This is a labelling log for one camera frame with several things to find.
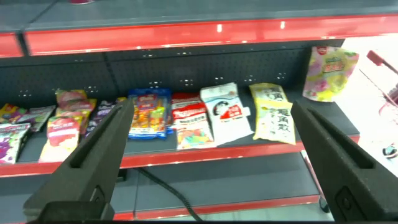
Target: yellow snack bag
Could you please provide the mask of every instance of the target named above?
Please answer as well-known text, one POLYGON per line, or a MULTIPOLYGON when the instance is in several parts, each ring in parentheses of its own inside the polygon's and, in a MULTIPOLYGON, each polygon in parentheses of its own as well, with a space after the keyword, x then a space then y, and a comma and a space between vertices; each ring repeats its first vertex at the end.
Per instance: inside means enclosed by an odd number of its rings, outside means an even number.
POLYGON ((267 139, 296 144, 292 103, 270 100, 254 100, 256 104, 256 133, 253 139, 267 139))
POLYGON ((62 162, 79 143, 81 116, 54 116, 47 124, 47 142, 39 162, 62 162))
POLYGON ((272 83, 257 83, 249 86, 254 100, 272 100, 287 102, 287 97, 280 85, 272 83))

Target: gray pegboard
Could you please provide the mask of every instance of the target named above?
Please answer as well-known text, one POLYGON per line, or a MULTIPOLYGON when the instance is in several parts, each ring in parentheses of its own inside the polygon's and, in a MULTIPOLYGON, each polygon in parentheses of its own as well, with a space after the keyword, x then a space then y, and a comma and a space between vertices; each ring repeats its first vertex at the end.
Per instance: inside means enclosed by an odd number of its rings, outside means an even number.
POLYGON ((269 82, 290 86, 302 79, 310 49, 167 57, 111 62, 122 94, 131 88, 198 91, 236 82, 239 86, 269 82))
POLYGON ((266 50, 304 49, 312 46, 341 47, 344 39, 273 42, 260 44, 234 44, 202 47, 172 47, 166 49, 126 50, 106 53, 110 61, 153 59, 162 57, 186 57, 193 55, 228 54, 239 52, 258 52, 266 50))
POLYGON ((0 67, 1 103, 25 108, 54 105, 57 89, 84 89, 90 98, 118 96, 105 62, 0 67))

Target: store shelf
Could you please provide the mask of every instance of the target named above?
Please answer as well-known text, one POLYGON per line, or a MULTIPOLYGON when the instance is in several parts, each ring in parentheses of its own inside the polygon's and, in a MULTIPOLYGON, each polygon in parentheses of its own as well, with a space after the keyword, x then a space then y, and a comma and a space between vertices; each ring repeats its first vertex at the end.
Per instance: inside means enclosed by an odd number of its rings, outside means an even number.
POLYGON ((32 55, 360 37, 398 32, 395 2, 61 0, 24 31, 32 55))
MULTIPOLYGON (((340 128, 345 134, 351 136, 358 142, 359 132, 351 124, 335 103, 319 103, 306 100, 301 96, 301 90, 287 90, 287 97, 290 101, 303 99, 317 111, 328 118, 333 124, 340 128)), ((256 110, 252 96, 245 88, 239 92, 239 96, 244 106, 250 107, 252 115, 248 117, 252 130, 256 127, 256 110)), ((46 133, 34 134, 28 139, 18 158, 18 163, 14 165, 0 166, 0 177, 15 177, 22 175, 51 174, 58 166, 55 163, 37 163, 43 145, 47 138, 46 133)), ((175 134, 168 136, 167 140, 151 141, 128 141, 124 151, 121 168, 157 166, 165 164, 178 164, 184 162, 199 162, 220 159, 233 159, 241 157, 268 156, 291 152, 300 152, 304 149, 300 142, 300 136, 296 130, 297 144, 283 144, 267 140, 252 140, 252 135, 228 142, 213 149, 192 149, 177 151, 177 137, 175 134)))
MULTIPOLYGON (((300 153, 148 167, 199 213, 315 203, 318 190, 300 153)), ((187 215, 174 195, 139 176, 136 219, 187 215)))
MULTIPOLYGON (((48 177, 49 175, 37 175, 0 179, 0 222, 26 222, 22 211, 23 204, 47 181, 48 177)), ((126 181, 116 183, 111 200, 111 205, 116 212, 115 220, 131 220, 133 218, 137 178, 138 173, 135 170, 128 170, 126 181)))

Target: blue candy package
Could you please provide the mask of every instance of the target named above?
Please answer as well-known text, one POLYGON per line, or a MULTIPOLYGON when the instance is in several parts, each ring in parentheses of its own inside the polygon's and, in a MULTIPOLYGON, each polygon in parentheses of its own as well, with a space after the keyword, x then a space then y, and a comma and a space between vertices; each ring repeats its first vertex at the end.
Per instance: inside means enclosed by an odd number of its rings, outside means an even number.
POLYGON ((134 101, 129 139, 165 139, 167 112, 171 102, 168 88, 142 88, 129 91, 134 101))

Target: red package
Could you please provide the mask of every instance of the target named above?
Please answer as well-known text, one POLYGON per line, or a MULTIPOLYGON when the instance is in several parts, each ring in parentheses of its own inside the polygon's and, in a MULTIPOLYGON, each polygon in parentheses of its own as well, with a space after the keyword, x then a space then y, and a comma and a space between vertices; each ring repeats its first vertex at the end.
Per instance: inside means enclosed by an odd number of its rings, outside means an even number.
POLYGON ((206 105, 201 102, 172 111, 177 129, 177 149, 215 147, 206 116, 206 105))

